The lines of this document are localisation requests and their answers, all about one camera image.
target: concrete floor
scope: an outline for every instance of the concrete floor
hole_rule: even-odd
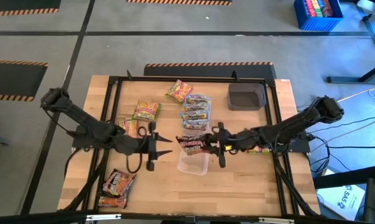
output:
[[[0,17],[0,30],[79,30],[88,0],[62,1],[58,14]],[[293,0],[235,0],[230,7],[128,4],[119,0],[95,3],[88,30],[226,30],[299,32]],[[354,4],[341,5],[344,20],[334,31],[366,31]],[[18,213],[28,188],[49,118],[38,99],[51,87],[61,86],[76,37],[0,37],[0,59],[48,62],[49,69],[32,103],[0,101],[0,135],[11,146],[0,147],[0,215]],[[314,96],[342,98],[369,85],[326,84],[329,75],[358,77],[375,67],[375,46],[370,37],[223,37],[129,36],[85,37],[70,83],[71,99],[83,106],[92,75],[143,75],[146,63],[269,61],[278,78],[290,79],[298,109]],[[340,123],[375,116],[375,100],[367,93],[341,104],[346,115]],[[60,123],[75,123],[62,116]],[[319,132],[332,138],[362,124]],[[310,131],[326,127],[317,124]],[[32,213],[56,210],[63,184],[71,138],[57,129]],[[311,148],[319,144],[311,142]],[[331,146],[375,146],[375,124],[330,143]],[[350,169],[375,166],[375,149],[334,149],[331,152]],[[319,149],[311,155],[325,155]],[[334,159],[330,166],[345,171]],[[322,208],[330,217],[332,213]]]

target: blue crate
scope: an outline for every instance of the blue crate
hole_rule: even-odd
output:
[[[310,17],[306,12],[305,0],[295,0],[295,14],[300,29],[326,32],[333,30],[338,22],[343,20],[343,12],[341,12],[338,0],[329,0],[329,2],[333,10],[333,17]]]

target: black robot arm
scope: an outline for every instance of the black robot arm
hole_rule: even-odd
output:
[[[171,142],[161,137],[154,130],[155,123],[149,124],[149,135],[142,138],[132,138],[125,134],[125,130],[118,125],[98,121],[83,109],[73,104],[69,94],[62,88],[50,89],[41,99],[41,107],[45,111],[60,112],[77,122],[76,131],[67,131],[73,137],[72,146],[75,148],[115,149],[127,156],[133,153],[148,155],[146,168],[154,170],[153,160],[170,151],[157,152],[156,142]]]
[[[280,148],[278,146],[288,144],[298,134],[304,132],[306,128],[318,122],[330,124],[340,120],[343,115],[344,110],[338,102],[333,98],[325,96],[316,99],[311,106],[301,113],[276,125],[251,128],[237,134],[231,134],[224,128],[224,124],[219,122],[218,126],[212,128],[214,134],[205,134],[194,139],[194,141],[201,140],[201,145],[204,146],[203,150],[211,154],[216,154],[219,158],[219,165],[222,168],[226,166],[224,153],[227,151],[234,151],[231,154],[236,154],[238,151],[244,152],[248,149],[253,149],[255,146],[271,149],[273,162],[278,174],[297,200],[305,215],[317,215],[304,201],[286,175],[278,159],[278,148]]]

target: wooden tabletop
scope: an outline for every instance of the wooden tabletop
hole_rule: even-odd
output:
[[[85,100],[84,110],[100,118],[109,76],[93,76]],[[172,82],[122,83],[116,122],[131,118],[138,100],[162,104],[156,131],[172,143],[158,142],[157,149],[173,150],[155,161],[155,171],[145,169],[145,160],[137,173],[126,209],[101,208],[102,212],[159,213],[184,215],[273,215],[280,216],[280,205],[275,181],[275,170],[270,154],[226,154],[226,168],[221,169],[215,155],[209,156],[206,175],[193,175],[178,170],[181,147],[175,136],[184,133],[179,112],[181,105],[164,94]],[[226,95],[228,83],[189,83],[193,92],[212,97],[211,120],[222,121],[231,133],[244,128],[266,125],[266,114],[259,111],[230,111]],[[276,80],[282,119],[297,113],[289,80]],[[146,125],[139,121],[139,126]],[[319,213],[308,159],[303,154],[289,153],[294,184],[314,211]],[[92,151],[78,152],[70,161],[58,208],[66,207],[86,183]],[[130,157],[132,169],[138,164],[138,155]],[[110,151],[105,179],[113,169],[126,171],[125,156]],[[90,205],[93,207],[94,191]],[[288,189],[284,186],[287,208],[292,213]]]

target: colorful items in crate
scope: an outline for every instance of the colorful items in crate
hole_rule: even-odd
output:
[[[204,95],[188,95],[181,113],[183,128],[207,131],[211,112],[211,98]]]
[[[126,208],[128,194],[132,188],[135,175],[114,169],[110,177],[103,184],[104,196],[99,198],[99,207]]]
[[[304,6],[310,17],[333,17],[329,0],[305,0]]]
[[[176,83],[168,90],[166,95],[170,96],[172,99],[181,104],[192,89],[192,86],[189,86],[181,80],[177,80]]]
[[[146,103],[138,101],[132,119],[142,119],[146,121],[154,121],[160,112],[161,104],[159,103]]]

